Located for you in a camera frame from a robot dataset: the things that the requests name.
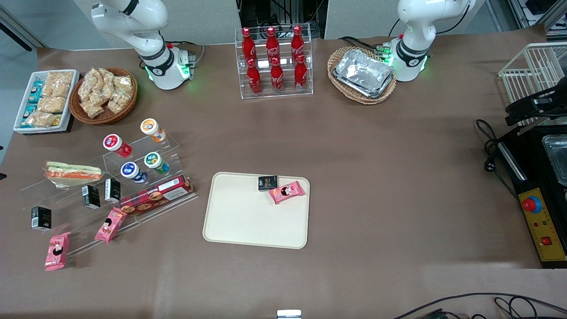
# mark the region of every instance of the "pink wafer package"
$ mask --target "pink wafer package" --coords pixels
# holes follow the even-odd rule
[[[270,190],[270,196],[272,197],[276,205],[283,200],[286,200],[293,196],[301,195],[305,195],[305,192],[299,185],[298,181]]]
[[[96,232],[95,240],[103,240],[107,242],[107,244],[110,243],[110,240],[116,236],[126,216],[127,215],[118,208],[112,208],[103,225],[100,227],[99,231]]]
[[[55,270],[65,267],[67,252],[69,251],[69,233],[51,237],[47,258],[45,259],[45,270]]]

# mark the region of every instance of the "red emergency stop button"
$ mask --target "red emergency stop button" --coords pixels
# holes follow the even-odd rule
[[[522,201],[522,207],[529,212],[539,213],[541,211],[541,201],[535,196],[530,196]]]

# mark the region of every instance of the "wicker basket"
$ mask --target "wicker basket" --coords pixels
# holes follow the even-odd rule
[[[384,101],[392,93],[394,87],[396,87],[396,78],[395,77],[392,79],[392,81],[390,81],[390,84],[388,84],[388,86],[386,87],[386,89],[384,89],[384,91],[382,92],[382,94],[380,95],[380,97],[378,99],[371,99],[371,98],[364,96],[362,93],[358,92],[357,90],[353,89],[352,87],[350,87],[350,86],[342,83],[341,81],[337,80],[333,76],[333,69],[338,64],[338,62],[341,61],[342,57],[345,55],[345,53],[348,50],[354,50],[354,49],[360,49],[362,52],[368,54],[370,57],[378,59],[377,55],[368,51],[367,49],[362,49],[362,48],[357,48],[357,47],[340,48],[331,55],[331,57],[329,58],[329,61],[327,62],[327,74],[329,75],[329,79],[337,87],[337,89],[339,91],[341,91],[341,93],[343,93],[347,98],[349,98],[353,101],[356,101],[358,103],[365,104],[365,105],[378,104],[378,103]]]
[[[71,97],[69,101],[69,110],[77,120],[85,124],[93,124],[93,125],[114,124],[120,121],[121,119],[125,118],[126,115],[128,115],[128,113],[132,111],[134,105],[136,104],[136,96],[138,95],[138,82],[136,81],[134,75],[120,68],[106,68],[106,69],[112,72],[112,74],[114,74],[117,77],[123,77],[126,75],[130,76],[130,79],[132,79],[132,88],[134,90],[134,92],[132,93],[132,99],[128,102],[128,104],[126,104],[124,109],[120,111],[118,114],[114,114],[111,110],[109,110],[106,107],[108,102],[104,103],[103,104],[104,112],[98,114],[94,119],[91,119],[90,117],[88,117],[88,115],[81,107],[81,98],[79,97],[78,91],[79,91],[79,87],[83,83],[84,78],[80,79],[79,82],[77,82],[77,85],[75,85],[73,92],[71,93]]]

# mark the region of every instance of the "black machine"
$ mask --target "black machine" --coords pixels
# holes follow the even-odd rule
[[[509,105],[506,122],[512,126],[537,117],[534,124],[539,124],[567,116],[566,106],[567,79],[563,78],[557,86]],[[567,125],[529,126],[487,142],[490,157],[485,168],[494,170],[494,158],[502,159],[542,267],[567,268]]]

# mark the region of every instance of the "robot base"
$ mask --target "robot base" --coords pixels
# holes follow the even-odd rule
[[[396,46],[399,41],[400,39],[393,39],[391,42],[391,65],[393,67],[393,72],[396,75],[396,80],[408,82],[417,78],[417,75],[421,72],[421,68],[423,67],[426,59],[421,60],[421,62],[419,62],[419,60],[417,59],[412,60],[409,62],[409,64],[412,65],[413,61],[415,61],[416,64],[414,64],[413,66],[408,66],[396,51]]]
[[[191,56],[189,56],[187,50],[181,50],[177,47],[173,47],[170,50],[174,54],[174,63],[163,75],[157,76],[155,74],[151,74],[146,68],[146,71],[150,76],[150,80],[152,80],[155,85],[162,90],[176,89],[183,84],[183,82],[193,78],[194,68],[190,68],[189,65],[191,58],[194,61],[195,55],[191,54]]]

